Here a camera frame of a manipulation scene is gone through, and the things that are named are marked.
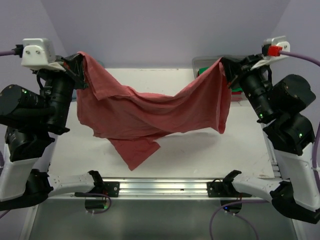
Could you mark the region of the clear plastic bin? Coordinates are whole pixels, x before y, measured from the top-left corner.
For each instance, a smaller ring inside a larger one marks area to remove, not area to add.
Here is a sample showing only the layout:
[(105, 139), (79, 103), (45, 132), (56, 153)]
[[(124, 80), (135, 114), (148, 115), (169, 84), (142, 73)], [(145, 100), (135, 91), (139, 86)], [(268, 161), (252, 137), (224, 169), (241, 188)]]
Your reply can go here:
[(199, 56), (194, 57), (191, 61), (193, 76), (194, 78), (198, 77), (198, 72), (202, 68), (208, 68), (213, 65), (217, 60), (219, 60), (221, 56)]

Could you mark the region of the salmon pink t shirt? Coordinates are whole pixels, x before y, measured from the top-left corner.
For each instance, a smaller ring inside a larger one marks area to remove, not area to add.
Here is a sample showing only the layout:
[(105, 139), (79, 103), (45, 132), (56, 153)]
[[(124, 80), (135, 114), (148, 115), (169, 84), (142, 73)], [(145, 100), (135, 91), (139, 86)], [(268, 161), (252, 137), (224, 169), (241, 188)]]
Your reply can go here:
[(83, 70), (88, 87), (76, 92), (78, 121), (109, 140), (130, 170), (160, 148), (162, 137), (205, 128), (225, 132), (231, 91), (221, 60), (173, 96), (123, 85), (87, 53)]

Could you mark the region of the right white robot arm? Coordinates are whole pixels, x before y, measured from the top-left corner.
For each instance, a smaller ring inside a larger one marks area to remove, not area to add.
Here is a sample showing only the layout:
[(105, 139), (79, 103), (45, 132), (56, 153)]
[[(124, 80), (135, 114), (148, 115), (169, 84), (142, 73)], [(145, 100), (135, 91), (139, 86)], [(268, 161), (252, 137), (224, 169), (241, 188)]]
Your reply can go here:
[(231, 171), (212, 188), (228, 197), (248, 194), (273, 205), (283, 216), (306, 223), (320, 220), (320, 177), (316, 160), (312, 123), (302, 115), (316, 98), (307, 80), (290, 74), (272, 83), (271, 68), (261, 55), (243, 59), (223, 57), (228, 87), (242, 88), (250, 105), (264, 124), (274, 150), (282, 157), (288, 178), (281, 181), (250, 177), (239, 170)]

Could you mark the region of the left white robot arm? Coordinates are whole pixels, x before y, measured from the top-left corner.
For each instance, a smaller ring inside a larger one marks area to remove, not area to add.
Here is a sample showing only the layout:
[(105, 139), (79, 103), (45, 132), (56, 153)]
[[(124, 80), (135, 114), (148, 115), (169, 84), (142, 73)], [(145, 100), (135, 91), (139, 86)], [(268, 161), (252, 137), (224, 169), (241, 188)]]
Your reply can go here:
[(3, 161), (0, 163), (0, 209), (10, 211), (36, 206), (48, 198), (74, 193), (77, 197), (101, 197), (105, 185), (99, 172), (59, 177), (34, 167), (46, 148), (66, 127), (73, 91), (88, 87), (84, 56), (61, 57), (58, 68), (34, 70), (40, 88), (34, 93), (11, 84), (0, 94), (0, 122), (6, 126)]

